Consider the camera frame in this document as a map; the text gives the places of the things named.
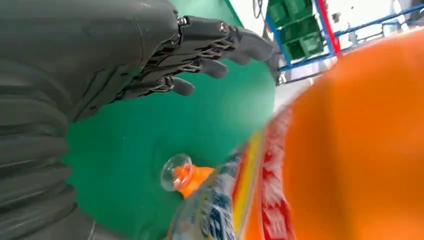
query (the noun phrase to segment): green plastic crate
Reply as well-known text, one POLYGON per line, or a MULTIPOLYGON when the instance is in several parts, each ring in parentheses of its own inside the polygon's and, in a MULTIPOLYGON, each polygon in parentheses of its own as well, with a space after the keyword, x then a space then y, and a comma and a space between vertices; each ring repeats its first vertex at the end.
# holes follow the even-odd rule
POLYGON ((286 6, 281 0, 270 1, 268 4, 267 14, 277 28, 285 26, 292 21, 289 13, 287 12, 286 6))
POLYGON ((312 0, 270 0, 267 12, 274 25, 284 27, 312 15, 312 0))
POLYGON ((283 0, 292 20, 301 20, 312 15, 312 0, 283 0))
POLYGON ((280 37, 291 60, 308 58, 324 51, 324 39, 313 15, 285 26, 280 37))

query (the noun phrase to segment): orange bottle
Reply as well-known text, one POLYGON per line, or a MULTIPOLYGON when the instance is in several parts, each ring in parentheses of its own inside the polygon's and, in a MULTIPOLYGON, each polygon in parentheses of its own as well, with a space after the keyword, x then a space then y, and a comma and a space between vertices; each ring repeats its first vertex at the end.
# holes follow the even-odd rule
POLYGON ((343 56, 292 105, 297 240, 424 240, 424 31, 343 56))

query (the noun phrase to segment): green tabletop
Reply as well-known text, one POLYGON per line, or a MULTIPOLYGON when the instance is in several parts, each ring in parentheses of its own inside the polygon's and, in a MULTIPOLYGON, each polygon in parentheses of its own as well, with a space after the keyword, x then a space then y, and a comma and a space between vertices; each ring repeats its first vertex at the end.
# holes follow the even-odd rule
MULTIPOLYGON (((240 25, 225 0, 172 0, 180 15, 240 25)), ((266 65, 229 67, 223 79, 181 74, 196 86, 189 97, 153 94, 104 107, 72 124, 69 182, 78 203, 100 223, 134 240, 161 239, 182 198, 161 188, 163 164, 174 154, 216 166, 272 115, 274 81, 266 65)))

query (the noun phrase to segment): gray robotic arm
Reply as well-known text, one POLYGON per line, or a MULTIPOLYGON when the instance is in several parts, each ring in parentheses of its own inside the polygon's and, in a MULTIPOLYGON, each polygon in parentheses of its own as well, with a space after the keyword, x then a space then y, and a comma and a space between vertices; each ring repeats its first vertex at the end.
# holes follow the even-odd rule
POLYGON ((0 1, 0 239, 119 240, 75 202, 68 124, 115 101, 223 77, 218 62, 266 60, 272 45, 166 0, 0 1))

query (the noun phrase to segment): blue metal frame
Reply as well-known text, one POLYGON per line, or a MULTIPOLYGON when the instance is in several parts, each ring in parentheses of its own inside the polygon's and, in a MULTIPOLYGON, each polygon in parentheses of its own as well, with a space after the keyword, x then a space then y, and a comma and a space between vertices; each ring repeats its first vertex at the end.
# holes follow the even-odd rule
MULTIPOLYGON (((396 18, 396 17, 398 17, 400 15, 409 14, 411 12, 414 12, 414 11, 417 11, 417 10, 420 10, 420 9, 424 9, 424 4, 417 5, 417 6, 414 6, 414 7, 405 9, 405 10, 402 10, 399 13, 390 14, 388 16, 385 16, 385 17, 376 19, 374 21, 370 21, 368 23, 365 23, 365 24, 362 24, 362 25, 359 25, 359 26, 356 26, 356 27, 348 28, 348 29, 346 29, 344 31, 335 32, 334 33, 334 36, 336 38, 338 38, 338 37, 340 37, 342 35, 345 35, 345 34, 348 34, 348 33, 351 33, 351 32, 355 32, 355 31, 357 31, 359 29, 363 29, 363 28, 369 27, 371 25, 377 25, 377 24, 381 24, 381 25, 399 25, 398 22, 385 22, 385 21, 390 20, 390 19, 393 19, 393 18, 396 18)), ((322 25, 322 28, 323 28, 322 29, 322 31, 323 31, 323 37, 324 37, 325 41, 327 43, 329 43, 329 41, 330 41, 329 40, 329 37, 328 37, 329 36, 329 31, 326 28, 325 24, 323 23, 324 22, 324 19, 323 19, 323 16, 321 14, 321 11, 320 11, 319 7, 317 7, 317 10, 318 10, 318 13, 319 13, 319 20, 321 21, 321 25, 322 25)), ((327 44, 328 49, 329 49, 329 53, 323 54, 323 55, 319 55, 319 56, 315 56, 315 57, 312 57, 312 58, 306 58, 306 59, 303 59, 301 61, 292 63, 292 60, 290 59, 290 55, 287 53, 286 49, 283 47, 283 43, 281 42, 280 32, 283 31, 284 29, 277 30, 276 26, 273 24, 273 21, 271 20, 271 18, 270 18, 269 15, 267 15, 265 19, 266 19, 267 25, 269 26, 269 29, 274 33, 274 39, 278 43, 278 46, 280 47, 280 51, 281 51, 282 55, 284 56, 285 61, 287 63, 287 65, 285 65, 283 67, 280 67, 278 69, 280 72, 284 72, 284 71, 287 71, 287 70, 290 70, 290 69, 298 68, 298 67, 301 67, 301 66, 305 66, 305 65, 308 65, 308 64, 312 64, 312 63, 315 63, 315 62, 319 62, 319 61, 323 61, 325 59, 329 59, 329 58, 335 57, 335 52, 334 52, 333 46, 331 44, 327 44)), ((354 49, 356 49, 356 48, 358 48, 360 46, 361 46, 361 44, 359 46, 349 47, 349 48, 346 48, 346 49, 342 49, 341 52, 342 53, 347 53, 347 52, 350 52, 350 51, 352 51, 352 50, 354 50, 354 49)))
POLYGON ((271 30, 271 32, 274 33, 274 39, 277 42, 280 52, 282 53, 282 55, 284 56, 286 62, 287 62, 287 66, 292 67, 292 63, 289 60, 290 56, 289 54, 286 52, 286 49, 284 48, 283 44, 281 43, 281 33, 279 30, 277 30, 276 26, 274 25, 271 17, 267 14, 266 15, 266 23, 268 24, 269 29, 271 30))

